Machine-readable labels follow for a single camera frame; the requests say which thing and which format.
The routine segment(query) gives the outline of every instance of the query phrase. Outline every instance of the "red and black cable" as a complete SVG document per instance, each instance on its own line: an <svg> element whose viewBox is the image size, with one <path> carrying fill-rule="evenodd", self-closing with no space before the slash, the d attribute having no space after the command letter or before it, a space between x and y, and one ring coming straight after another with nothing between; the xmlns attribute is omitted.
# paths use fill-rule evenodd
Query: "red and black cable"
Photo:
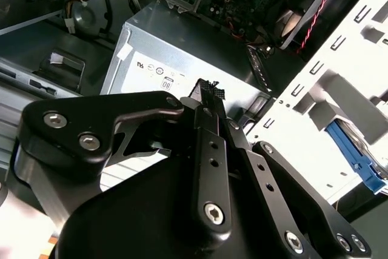
<svg viewBox="0 0 388 259"><path fill-rule="evenodd" d="M310 24L310 27L309 29L307 30L307 33L306 33L306 36L304 37L304 40L300 46L300 48L296 51L298 54L300 53L300 51L306 46L306 42L307 40L310 38L310 35L311 35L311 32L314 28L314 25L316 24L316 20L318 19L319 17L319 14L321 13L322 9L324 8L325 4L326 4L327 0L322 0L321 1L321 4L319 5L318 7L318 10L316 11L316 13L314 14L314 17L313 17L313 20Z"/></svg>

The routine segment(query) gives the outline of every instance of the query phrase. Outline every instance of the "blue drive latch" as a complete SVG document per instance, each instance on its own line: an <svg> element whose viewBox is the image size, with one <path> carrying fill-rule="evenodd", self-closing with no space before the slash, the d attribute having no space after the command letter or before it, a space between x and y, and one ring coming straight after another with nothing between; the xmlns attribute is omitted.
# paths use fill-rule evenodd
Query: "blue drive latch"
<svg viewBox="0 0 388 259"><path fill-rule="evenodd" d="M364 184L377 194L387 183L373 169L373 161L363 155L352 140L346 135L337 121L332 122L326 128L326 132L332 137L337 144L345 159L352 169L361 177Z"/></svg>

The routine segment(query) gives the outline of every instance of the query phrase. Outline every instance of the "sticker label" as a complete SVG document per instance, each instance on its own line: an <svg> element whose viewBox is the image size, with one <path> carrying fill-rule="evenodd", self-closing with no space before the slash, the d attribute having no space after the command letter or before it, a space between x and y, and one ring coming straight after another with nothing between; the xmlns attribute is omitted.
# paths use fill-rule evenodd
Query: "sticker label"
<svg viewBox="0 0 388 259"><path fill-rule="evenodd" d="M132 52L132 50L133 47L130 44L125 43L121 50L117 53L117 58L119 58L121 61L127 59L129 53Z"/></svg>
<svg viewBox="0 0 388 259"><path fill-rule="evenodd" d="M188 96L195 86L185 74L139 52L133 58L121 87L122 93L164 90L176 98Z"/></svg>

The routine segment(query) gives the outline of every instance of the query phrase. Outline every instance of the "white connector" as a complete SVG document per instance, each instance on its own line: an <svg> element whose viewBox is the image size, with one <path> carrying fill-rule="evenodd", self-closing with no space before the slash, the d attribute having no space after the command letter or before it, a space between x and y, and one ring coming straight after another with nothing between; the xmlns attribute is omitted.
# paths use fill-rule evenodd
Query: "white connector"
<svg viewBox="0 0 388 259"><path fill-rule="evenodd" d="M75 23L73 18L65 18L65 25L69 30L69 33L71 34L75 33Z"/></svg>
<svg viewBox="0 0 388 259"><path fill-rule="evenodd" d="M81 2L81 5L83 7L87 7L87 2L86 1L84 1L84 0L79 0L79 1Z"/></svg>

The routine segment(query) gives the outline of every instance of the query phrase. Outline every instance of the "screw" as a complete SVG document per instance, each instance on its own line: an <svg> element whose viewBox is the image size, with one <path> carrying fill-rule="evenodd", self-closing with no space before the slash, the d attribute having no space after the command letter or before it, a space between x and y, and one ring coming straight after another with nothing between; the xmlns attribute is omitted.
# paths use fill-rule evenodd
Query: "screw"
<svg viewBox="0 0 388 259"><path fill-rule="evenodd" d="M213 116L212 112L211 112L210 109L208 109L207 107L204 108L204 112L205 112L208 116Z"/></svg>
<svg viewBox="0 0 388 259"><path fill-rule="evenodd" d="M205 205L205 214L213 224L222 224L224 221L224 214L222 210L213 203Z"/></svg>
<svg viewBox="0 0 388 259"><path fill-rule="evenodd" d="M360 241L359 238L357 238L356 236L352 235L352 240L353 240L353 242L356 244L356 246L357 246L362 252L366 252L365 245L363 244L363 242Z"/></svg>
<svg viewBox="0 0 388 259"><path fill-rule="evenodd" d="M286 239L287 239L287 243L295 251L295 253L297 254L303 253L302 242L294 233L286 232Z"/></svg>
<svg viewBox="0 0 388 259"><path fill-rule="evenodd" d="M178 103L176 103L175 99L173 99L172 97L167 97L166 100L172 106L178 106Z"/></svg>
<svg viewBox="0 0 388 259"><path fill-rule="evenodd" d="M49 127L60 129L67 125L67 119L58 113L48 113L43 117L43 121Z"/></svg>
<svg viewBox="0 0 388 259"><path fill-rule="evenodd" d="M79 145L85 150L94 151L99 148L100 143L95 136L82 135L79 137Z"/></svg>
<svg viewBox="0 0 388 259"><path fill-rule="evenodd" d="M240 127L238 126L238 124L234 121L234 120L232 120L232 119L230 119L229 120L229 124L235 129L235 130L238 130Z"/></svg>
<svg viewBox="0 0 388 259"><path fill-rule="evenodd" d="M268 153L272 154L273 153L273 150L270 146L268 146L267 144L264 145L264 148L266 148L266 150L268 151Z"/></svg>
<svg viewBox="0 0 388 259"><path fill-rule="evenodd" d="M341 244L341 246L348 252L350 252L351 248L349 243L342 237L341 235L337 235L337 240Z"/></svg>

